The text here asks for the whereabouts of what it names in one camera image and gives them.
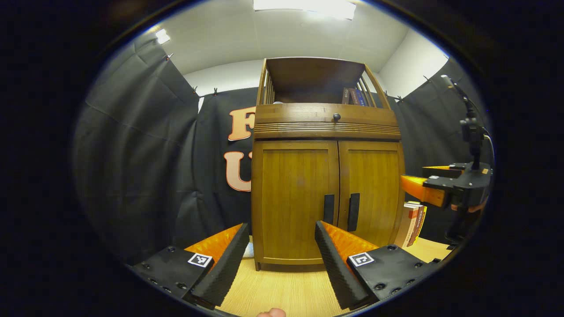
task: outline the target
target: black handle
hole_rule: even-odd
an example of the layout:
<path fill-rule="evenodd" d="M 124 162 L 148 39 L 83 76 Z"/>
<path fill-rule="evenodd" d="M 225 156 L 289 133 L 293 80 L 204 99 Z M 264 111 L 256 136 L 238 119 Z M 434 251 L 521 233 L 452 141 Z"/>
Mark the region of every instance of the black handle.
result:
<path fill-rule="evenodd" d="M 335 210 L 335 195 L 325 195 L 323 203 L 323 221 L 333 224 L 333 211 Z"/>
<path fill-rule="evenodd" d="M 349 221 L 347 231 L 355 231 L 358 224 L 358 209 L 360 208 L 360 193 L 352 193 L 349 200 Z"/>

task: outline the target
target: cabinet door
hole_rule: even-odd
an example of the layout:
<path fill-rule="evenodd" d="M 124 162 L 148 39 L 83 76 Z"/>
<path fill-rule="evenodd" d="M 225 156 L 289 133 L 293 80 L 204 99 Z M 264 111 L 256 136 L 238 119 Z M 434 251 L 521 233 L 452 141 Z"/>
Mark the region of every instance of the cabinet door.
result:
<path fill-rule="evenodd" d="M 401 219 L 405 194 L 400 175 L 405 173 L 401 143 L 339 141 L 341 202 L 338 226 L 349 229 L 351 194 L 360 194 L 356 230 L 362 239 L 384 246 L 393 243 Z"/>
<path fill-rule="evenodd" d="M 325 195 L 334 195 L 337 223 L 339 166 L 336 141 L 255 141 L 252 226 L 255 261 L 322 263 L 315 222 Z"/>

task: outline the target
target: white wall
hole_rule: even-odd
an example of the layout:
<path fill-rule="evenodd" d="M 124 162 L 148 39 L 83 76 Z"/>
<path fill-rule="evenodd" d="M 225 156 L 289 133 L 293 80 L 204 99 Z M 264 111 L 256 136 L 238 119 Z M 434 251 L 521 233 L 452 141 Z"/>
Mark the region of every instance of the white wall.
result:
<path fill-rule="evenodd" d="M 435 75 L 447 62 L 445 53 L 410 29 L 396 52 L 379 72 L 390 96 L 405 97 Z"/>
<path fill-rule="evenodd" d="M 217 88 L 217 91 L 220 92 L 258 87 L 258 81 L 260 80 L 262 71 L 262 62 L 262 59 L 257 59 L 223 64 L 185 74 L 184 78 L 192 87 L 198 87 L 196 92 L 199 96 L 212 94 L 214 88 Z M 375 93 L 376 89 L 372 85 L 372 82 L 366 75 L 363 77 L 370 91 Z M 374 74 L 374 77 L 382 89 L 386 90 L 386 83 L 383 82 L 382 78 L 377 73 Z M 204 98 L 200 98 L 198 110 L 202 107 L 202 102 L 204 102 Z"/>

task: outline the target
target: wooden floor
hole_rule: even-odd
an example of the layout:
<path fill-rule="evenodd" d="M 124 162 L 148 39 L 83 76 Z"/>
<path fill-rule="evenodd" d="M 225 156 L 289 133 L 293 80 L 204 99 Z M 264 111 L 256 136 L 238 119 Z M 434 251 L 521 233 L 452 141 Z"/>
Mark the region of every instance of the wooden floor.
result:
<path fill-rule="evenodd" d="M 406 251 L 424 262 L 444 259 L 447 245 L 418 238 Z M 241 261 L 237 276 L 221 307 L 217 309 L 238 316 L 256 317 L 271 308 L 280 308 L 287 317 L 328 317 L 344 314 L 331 288 L 323 265 L 293 266 L 262 263 L 254 268 L 254 259 Z"/>

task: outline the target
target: stack of books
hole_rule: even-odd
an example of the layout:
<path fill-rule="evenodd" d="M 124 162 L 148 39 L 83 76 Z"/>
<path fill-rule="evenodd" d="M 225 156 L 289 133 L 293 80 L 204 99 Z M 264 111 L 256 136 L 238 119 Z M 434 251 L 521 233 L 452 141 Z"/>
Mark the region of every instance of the stack of books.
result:
<path fill-rule="evenodd" d="M 342 104 L 357 104 L 366 107 L 363 93 L 356 88 L 343 88 Z"/>
<path fill-rule="evenodd" d="M 408 201 L 403 204 L 402 221 L 399 224 L 395 244 L 400 248 L 412 246 L 419 237 L 427 207 L 417 201 Z"/>

